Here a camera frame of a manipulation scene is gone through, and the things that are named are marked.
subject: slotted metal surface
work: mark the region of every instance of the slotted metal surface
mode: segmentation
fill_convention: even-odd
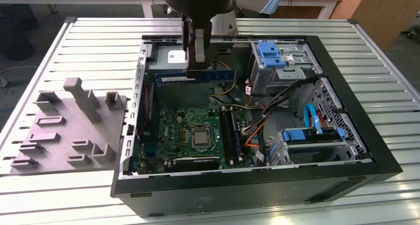
[[[375,224],[420,223],[420,107],[417,94],[356,25],[347,21],[239,19],[240,34],[317,35],[376,124],[404,172],[344,198],[311,205],[157,218],[163,224]],[[64,24],[0,134],[0,171],[37,112],[39,91],[63,90],[80,77],[96,96],[131,96],[141,36],[179,34],[176,19],[79,18]],[[0,224],[135,224],[145,222],[109,197],[112,171],[0,178]]]

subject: cpu socket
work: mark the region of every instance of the cpu socket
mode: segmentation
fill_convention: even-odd
[[[201,128],[192,128],[191,134],[192,134],[192,148],[199,152],[207,151],[208,148],[212,147],[211,128],[207,126]]]

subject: motherboard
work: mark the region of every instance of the motherboard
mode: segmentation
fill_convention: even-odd
[[[140,173],[253,167],[252,151],[241,149],[241,109],[160,111],[159,121],[157,142],[137,152]]]

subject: open computer tower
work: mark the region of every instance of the open computer tower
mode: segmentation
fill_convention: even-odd
[[[401,172],[316,36],[144,37],[111,196],[141,217],[331,201]]]

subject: ram slot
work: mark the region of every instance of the ram slot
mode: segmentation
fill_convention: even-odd
[[[231,126],[231,139],[233,139],[232,143],[232,147],[233,147],[233,154],[236,157],[237,161],[243,161],[243,152],[241,152],[241,143],[239,141],[239,131],[237,131],[237,127],[236,127],[236,120],[235,120],[235,114],[232,110],[227,110],[228,115],[229,115],[229,126]]]
[[[221,140],[224,148],[224,159],[227,164],[237,163],[241,158],[241,146],[235,124],[233,112],[229,109],[219,111]]]

